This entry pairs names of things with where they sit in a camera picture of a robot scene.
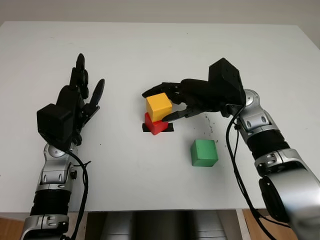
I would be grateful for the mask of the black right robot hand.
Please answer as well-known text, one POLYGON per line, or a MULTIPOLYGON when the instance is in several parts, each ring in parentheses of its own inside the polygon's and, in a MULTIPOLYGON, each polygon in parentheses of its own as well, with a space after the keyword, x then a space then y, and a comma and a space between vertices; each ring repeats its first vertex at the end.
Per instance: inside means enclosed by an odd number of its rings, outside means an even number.
POLYGON ((162 82, 144 93, 144 98, 165 93, 172 103, 184 103, 186 108, 178 110, 162 118, 163 122, 172 122, 181 118, 189 118, 204 112, 220 112, 227 104, 208 81, 198 79, 183 79, 179 83, 162 82))

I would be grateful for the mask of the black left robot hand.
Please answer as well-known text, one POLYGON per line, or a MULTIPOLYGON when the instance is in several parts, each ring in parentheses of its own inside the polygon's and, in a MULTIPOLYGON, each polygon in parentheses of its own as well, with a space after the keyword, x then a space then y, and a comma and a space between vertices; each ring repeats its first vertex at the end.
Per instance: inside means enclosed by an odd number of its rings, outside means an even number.
POLYGON ((64 86, 56 102, 70 113, 70 116, 62 121, 63 137, 56 146, 61 150, 68 150, 71 144, 79 146, 82 143, 81 131, 88 121, 100 109, 99 101, 103 95, 105 80, 98 81, 91 100, 84 102, 89 97, 89 74, 85 69, 85 57, 80 53, 75 67, 72 68, 69 84, 64 86))

